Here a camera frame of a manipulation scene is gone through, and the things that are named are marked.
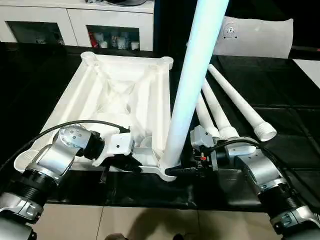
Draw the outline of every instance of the white plastic tube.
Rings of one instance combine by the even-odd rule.
[[[196,114],[200,125],[207,131],[212,137],[220,138],[220,133],[211,120],[207,106],[202,95],[199,95],[198,102],[195,106]]]
[[[204,80],[202,91],[214,118],[215,124],[219,129],[221,138],[226,140],[234,137],[239,137],[237,130],[233,126],[231,126],[225,112],[221,108],[216,98],[216,95],[212,91],[206,79]]]
[[[277,135],[277,131],[270,123],[264,121],[262,117],[250,106],[250,104],[234,89],[234,87],[225,79],[224,76],[210,64],[209,72],[220,84],[225,93],[233,101],[236,107],[244,115],[246,120],[253,127],[255,135],[260,141],[265,142]]]
[[[159,163],[162,170],[180,164],[180,155],[228,2],[229,0],[198,0],[196,4],[164,156]]]

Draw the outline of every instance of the black table surface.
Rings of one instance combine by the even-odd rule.
[[[4,148],[0,165],[22,144],[36,136],[81,63],[80,53],[95,51],[118,56],[161,57],[152,52],[118,51],[36,44],[0,44],[0,72],[4,103]],[[291,59],[213,56],[218,70],[278,134],[264,146],[283,161],[320,196],[320,89]],[[170,71],[171,110],[183,57]],[[253,129],[210,74],[207,80],[240,136],[255,138]],[[190,129],[198,124],[196,115]],[[182,163],[190,157],[186,141]],[[19,173],[13,163],[0,173],[0,191]],[[239,170],[221,169],[202,179],[178,177],[165,182],[155,174],[110,172],[106,184],[100,171],[70,171],[49,203],[208,209],[263,212],[259,200]],[[295,187],[318,210],[317,202],[301,184]]]

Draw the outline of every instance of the red object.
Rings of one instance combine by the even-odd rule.
[[[99,44],[95,39],[94,34],[91,31],[89,31],[89,38],[90,38],[91,46],[95,49],[99,48]]]

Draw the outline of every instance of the floor tile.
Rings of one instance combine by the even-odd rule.
[[[103,207],[46,204],[33,225],[38,240],[96,240]]]
[[[264,213],[199,211],[200,239],[280,240]]]
[[[172,240],[176,234],[195,240],[198,214],[195,210],[104,207],[97,240],[116,233],[129,240]]]

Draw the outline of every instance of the cabinet door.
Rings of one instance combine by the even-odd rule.
[[[78,45],[67,10],[50,7],[0,6],[0,40]]]
[[[152,13],[68,9],[81,47],[153,50]]]

